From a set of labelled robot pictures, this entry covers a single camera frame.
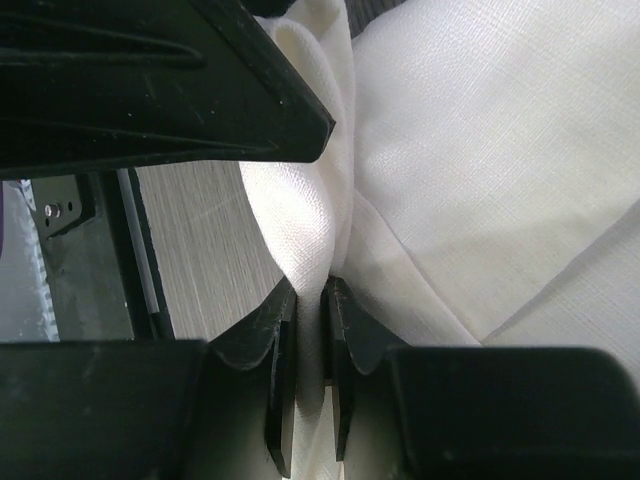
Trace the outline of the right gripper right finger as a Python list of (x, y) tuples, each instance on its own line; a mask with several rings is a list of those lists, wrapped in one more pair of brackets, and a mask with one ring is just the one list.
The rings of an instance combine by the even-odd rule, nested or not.
[(330, 279), (335, 451), (348, 479), (635, 479), (639, 396), (588, 348), (411, 346)]

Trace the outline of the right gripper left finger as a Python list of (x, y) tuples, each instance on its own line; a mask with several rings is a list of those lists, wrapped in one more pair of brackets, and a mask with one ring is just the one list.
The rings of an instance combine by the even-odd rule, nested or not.
[(288, 477), (295, 327), (281, 281), (212, 341), (3, 344), (2, 477)]

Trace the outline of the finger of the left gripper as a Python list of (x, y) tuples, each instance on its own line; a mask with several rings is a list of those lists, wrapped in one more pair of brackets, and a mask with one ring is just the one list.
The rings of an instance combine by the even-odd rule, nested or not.
[(334, 119), (237, 1), (5, 1), (1, 176), (311, 163)]

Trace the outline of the white cloth napkin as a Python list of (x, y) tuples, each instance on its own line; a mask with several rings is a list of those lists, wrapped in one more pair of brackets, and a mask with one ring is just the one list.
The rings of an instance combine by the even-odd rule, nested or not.
[(639, 5), (341, 1), (261, 20), (336, 125), (314, 163), (242, 163), (298, 296), (292, 475), (340, 479), (329, 276), (416, 344), (582, 345), (639, 373)]

